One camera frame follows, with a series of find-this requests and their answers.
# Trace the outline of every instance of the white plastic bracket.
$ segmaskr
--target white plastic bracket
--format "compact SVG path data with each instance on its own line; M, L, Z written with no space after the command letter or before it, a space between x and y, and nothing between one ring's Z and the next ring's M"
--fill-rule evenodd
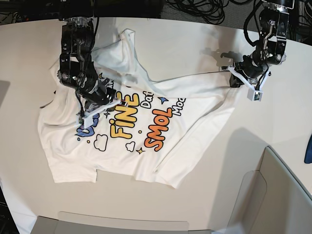
M234 76L239 78L248 87L248 94L247 94L248 99L250 99L251 101L261 101L262 95L263 95L262 87L269 76L269 73L270 73L269 70L266 72L260 84L259 90L256 90L254 86L252 86L240 73L235 71L234 66L228 66L228 71L230 71Z
M107 105L103 105L98 107L97 109L95 109L92 112L85 112L85 116L82 117L83 120L83 128L86 129L88 127L90 127L93 124L93 116L95 116L96 114L99 114L107 109L110 109L114 106L117 106L121 104L121 100L116 99L114 101L112 101L111 103L107 104ZM76 114L76 125L80 126L80 113Z

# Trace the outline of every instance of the printed graphic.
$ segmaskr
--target printed graphic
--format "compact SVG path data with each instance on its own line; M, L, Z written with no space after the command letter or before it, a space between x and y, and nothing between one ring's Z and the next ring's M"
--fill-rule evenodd
M176 105L172 106L172 114L176 116L181 116L180 111L183 110L184 102L186 98L178 98Z
M107 111L106 113L104 113L104 115L106 116L106 118L110 115L110 113Z
M128 103L128 107L117 105L115 110L118 112L115 114L115 119L110 119L111 124L110 135L112 138L121 137L131 139L132 134L126 133L124 127L134 128L137 118L134 115L137 113L137 106L140 104L138 94L132 94L132 99L129 95L122 98L121 92L117 92L116 96L118 99Z
M165 97L159 97L159 100L161 100L161 105L164 104L164 102L168 101Z
M162 131L168 131L167 125L169 124L169 118L172 117L172 109L168 108L167 112L161 110L153 110L152 113L156 115L154 118L154 124L150 125L148 128L152 130L147 134L147 138L144 141L144 146L147 148L154 148L154 151L159 151L163 146L163 141L165 137L161 135Z
M136 143L134 141L126 144L127 151L133 152L133 150L135 150L135 146L136 146Z
M142 147L139 150L136 150L138 152L138 154L140 155L141 153L145 152L144 150L142 150Z
M107 135L105 135L105 134L104 135L97 134L97 139L93 143L94 144L94 148L104 152L106 150L107 140L108 140Z
M101 80L102 84L105 85L106 87L112 89L114 88L114 81L107 77L103 77L103 73L99 74L98 78Z
M144 101L140 103L140 107L151 109L152 107L151 103L153 101L154 94L150 92L146 92L146 91L144 91L143 94L145 95L145 98L144 98Z
M94 128L98 125L98 118L99 118L99 114L96 114L95 116L93 116L93 124L84 129L83 126L81 125L79 128L77 128L77 134L76 136L79 137L90 137L94 135Z

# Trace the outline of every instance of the t-shirt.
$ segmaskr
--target t-shirt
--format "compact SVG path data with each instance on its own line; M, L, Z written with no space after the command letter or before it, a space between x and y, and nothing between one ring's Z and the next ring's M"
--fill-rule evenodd
M38 131L55 183L96 182L97 170L133 176L177 188L195 167L234 110L240 89L228 73L192 75L152 82L139 64L134 32L93 52L100 79L128 106L76 126L79 105L74 89L57 78L54 100L41 109Z

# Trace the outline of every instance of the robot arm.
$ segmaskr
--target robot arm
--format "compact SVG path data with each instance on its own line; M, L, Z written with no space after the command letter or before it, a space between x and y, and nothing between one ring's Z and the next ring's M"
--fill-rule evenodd
M80 104L77 124L88 128L93 124L93 116L105 109L120 104L116 90L107 87L109 79L100 79L92 62L91 51L95 44L97 25L94 32L93 7L90 0L63 0L60 6L62 27L61 55L59 57L58 78L61 84L76 90ZM81 97L87 100L85 110Z
M248 36L247 25L256 10L267 2L265 9L260 13L261 31L259 40L252 42ZM278 65L286 60L286 35L288 28L288 9L293 9L294 0L262 0L247 17L244 24L244 35L247 42L255 47L249 56L243 56L242 62L235 62L233 66L222 67L232 73L230 86L233 88L246 84L249 88L248 98L252 101L261 101L261 88L271 74L270 65Z

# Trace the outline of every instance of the white table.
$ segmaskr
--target white table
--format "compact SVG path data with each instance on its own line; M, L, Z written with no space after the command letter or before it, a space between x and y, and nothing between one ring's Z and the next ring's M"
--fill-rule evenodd
M312 47L292 41L287 44L286 62L271 68L262 102L251 102L247 92L243 94L179 189L106 172L98 172L96 184L55 184L40 145L37 120L39 107L54 96L56 85L48 69L60 55L61 25L45 20L0 26L0 80L10 82L0 107L0 178L21 233L31 229L33 217L57 218L60 211L188 221L190 230L224 228L243 176L258 169L268 144L312 192L312 165L303 162L312 133ZM101 19L96 46L109 45L126 28L136 31L138 60L153 80L217 71L232 63L222 53L232 51L239 58L254 50L242 30L125 18Z

